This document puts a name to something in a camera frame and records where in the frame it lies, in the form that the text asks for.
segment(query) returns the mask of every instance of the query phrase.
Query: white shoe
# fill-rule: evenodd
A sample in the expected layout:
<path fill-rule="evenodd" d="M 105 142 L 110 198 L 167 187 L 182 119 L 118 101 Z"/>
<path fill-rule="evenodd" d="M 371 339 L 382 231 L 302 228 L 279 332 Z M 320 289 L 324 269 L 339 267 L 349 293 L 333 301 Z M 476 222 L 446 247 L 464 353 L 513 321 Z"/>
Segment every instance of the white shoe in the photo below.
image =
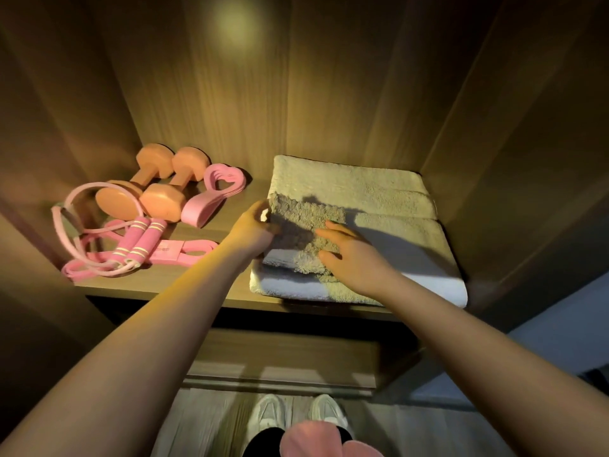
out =
<path fill-rule="evenodd" d="M 318 420 L 333 423 L 348 429 L 349 424 L 338 403 L 329 395 L 322 394 L 313 399 L 309 408 L 309 420 Z"/>
<path fill-rule="evenodd" d="M 285 430 L 285 406 L 277 395 L 267 394 L 256 403 L 247 422 L 246 445 L 262 430 L 273 427 Z"/>

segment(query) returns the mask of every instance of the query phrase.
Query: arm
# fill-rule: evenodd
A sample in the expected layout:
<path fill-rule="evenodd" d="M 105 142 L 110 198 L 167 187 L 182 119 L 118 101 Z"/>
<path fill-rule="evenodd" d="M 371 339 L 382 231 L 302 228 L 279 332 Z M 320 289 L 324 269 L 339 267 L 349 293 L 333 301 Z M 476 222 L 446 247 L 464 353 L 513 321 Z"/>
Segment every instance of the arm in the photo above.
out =
<path fill-rule="evenodd" d="M 0 446 L 8 456 L 137 455 L 171 406 L 234 279 L 271 242 L 258 202 L 216 250 L 114 330 Z"/>
<path fill-rule="evenodd" d="M 401 275 L 363 239 L 326 222 L 341 258 L 319 257 L 357 293 L 380 301 L 442 361 L 448 375 L 519 454 L 609 455 L 609 399 Z"/>

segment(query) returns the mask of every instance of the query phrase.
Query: person's right arm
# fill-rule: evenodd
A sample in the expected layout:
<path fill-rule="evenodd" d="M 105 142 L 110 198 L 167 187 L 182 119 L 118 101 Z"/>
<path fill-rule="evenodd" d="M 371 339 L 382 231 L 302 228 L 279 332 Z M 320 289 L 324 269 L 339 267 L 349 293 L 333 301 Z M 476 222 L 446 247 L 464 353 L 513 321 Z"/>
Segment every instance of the person's right arm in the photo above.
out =
<path fill-rule="evenodd" d="M 403 276 L 346 227 L 326 227 L 317 234 L 340 256 L 320 252 L 324 265 L 407 324 L 516 453 L 609 456 L 607 396 Z"/>

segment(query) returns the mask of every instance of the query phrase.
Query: stack of towels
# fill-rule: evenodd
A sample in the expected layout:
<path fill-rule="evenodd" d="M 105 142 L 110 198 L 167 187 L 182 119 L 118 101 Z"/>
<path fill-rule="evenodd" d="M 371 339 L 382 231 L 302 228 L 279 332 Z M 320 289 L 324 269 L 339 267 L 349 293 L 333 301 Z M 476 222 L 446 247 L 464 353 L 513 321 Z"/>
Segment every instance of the stack of towels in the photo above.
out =
<path fill-rule="evenodd" d="M 313 233 L 330 219 L 358 231 L 402 274 L 466 306 L 465 284 L 420 175 L 278 155 L 269 201 L 282 234 L 255 262 L 252 292 L 378 305 L 338 282 L 317 258 L 320 249 L 337 251 Z"/>

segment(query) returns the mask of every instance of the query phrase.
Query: dumbbell handle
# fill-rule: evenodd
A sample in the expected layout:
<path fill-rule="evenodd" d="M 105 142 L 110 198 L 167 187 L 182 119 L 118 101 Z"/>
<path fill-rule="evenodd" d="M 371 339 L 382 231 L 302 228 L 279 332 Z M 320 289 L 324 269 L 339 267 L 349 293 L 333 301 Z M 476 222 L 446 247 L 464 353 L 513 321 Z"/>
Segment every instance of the dumbbell handle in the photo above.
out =
<path fill-rule="evenodd" d="M 141 188 L 145 188 L 150 184 L 152 179 L 158 176 L 158 167 L 151 163 L 143 165 L 140 170 L 131 178 L 133 184 L 137 184 Z"/>
<path fill-rule="evenodd" d="M 193 179 L 194 172 L 190 168 L 182 168 L 175 172 L 173 178 L 169 182 L 172 186 L 178 189 L 180 192 L 184 190 L 188 182 Z"/>

